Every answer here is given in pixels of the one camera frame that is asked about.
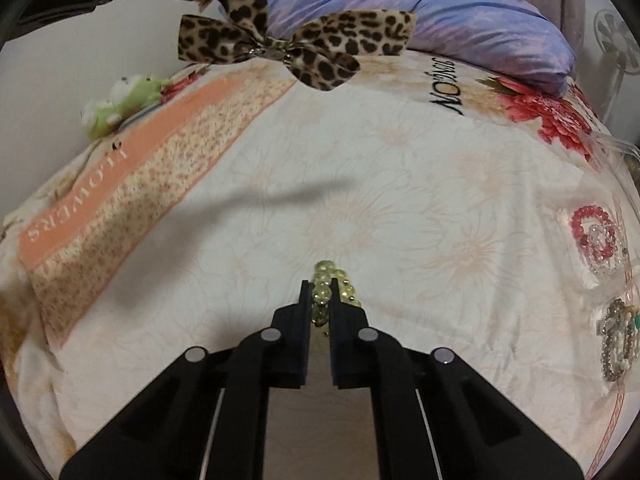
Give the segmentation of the leopard print bow hair clip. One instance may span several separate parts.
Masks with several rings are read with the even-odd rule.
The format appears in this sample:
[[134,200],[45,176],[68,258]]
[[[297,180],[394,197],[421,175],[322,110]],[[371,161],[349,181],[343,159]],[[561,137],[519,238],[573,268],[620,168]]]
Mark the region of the leopard print bow hair clip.
[[[201,0],[205,9],[214,0]],[[216,0],[226,18],[181,17],[177,52],[181,61],[239,64],[263,58],[282,64],[309,88],[329,92],[360,71],[360,56],[398,56],[416,27],[416,14],[399,10],[347,10],[315,18],[276,38],[268,32],[267,0]]]

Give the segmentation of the white standing fan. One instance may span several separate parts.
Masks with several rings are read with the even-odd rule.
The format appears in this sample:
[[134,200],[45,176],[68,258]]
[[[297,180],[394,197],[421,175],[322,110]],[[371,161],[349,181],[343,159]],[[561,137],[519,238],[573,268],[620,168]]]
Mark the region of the white standing fan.
[[611,117],[615,101],[620,94],[626,75],[639,75],[639,46],[624,19],[615,11],[601,9],[593,20],[593,31],[603,55],[614,64],[613,87],[603,119]]

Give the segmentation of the green plush toy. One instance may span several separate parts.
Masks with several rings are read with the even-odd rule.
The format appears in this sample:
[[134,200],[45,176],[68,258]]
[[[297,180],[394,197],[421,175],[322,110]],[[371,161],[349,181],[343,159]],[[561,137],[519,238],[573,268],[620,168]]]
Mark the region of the green plush toy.
[[134,75],[113,84],[105,100],[90,100],[81,112],[81,125],[90,140],[109,136],[129,117],[160,102],[168,79]]

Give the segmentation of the purple blue folded duvet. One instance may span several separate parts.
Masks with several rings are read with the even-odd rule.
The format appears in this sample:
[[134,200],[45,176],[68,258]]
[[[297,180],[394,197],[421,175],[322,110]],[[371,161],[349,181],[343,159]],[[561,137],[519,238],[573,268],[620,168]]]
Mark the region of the purple blue folded duvet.
[[562,32],[525,0],[268,0],[269,30],[285,38],[346,10],[416,14],[408,46],[486,68],[559,96],[576,55]]

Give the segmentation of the floral bed sheet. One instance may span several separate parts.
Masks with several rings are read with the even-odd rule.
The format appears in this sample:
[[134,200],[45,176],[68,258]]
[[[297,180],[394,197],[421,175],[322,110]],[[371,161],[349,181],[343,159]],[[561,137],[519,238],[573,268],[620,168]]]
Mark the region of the floral bed sheet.
[[58,167],[6,216],[1,359],[44,468],[183,350],[268,323],[335,275],[405,346],[462,356],[572,454],[639,409],[610,390],[551,207],[608,134],[559,98],[449,58],[366,58],[331,92],[263,60],[213,67]]

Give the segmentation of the clear plastic organizer box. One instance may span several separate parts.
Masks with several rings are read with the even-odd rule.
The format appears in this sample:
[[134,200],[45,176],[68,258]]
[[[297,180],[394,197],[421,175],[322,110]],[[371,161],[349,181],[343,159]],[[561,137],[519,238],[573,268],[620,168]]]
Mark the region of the clear plastic organizer box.
[[596,338],[590,356],[606,388],[639,390],[639,149],[579,133],[586,166],[551,207],[561,269]]

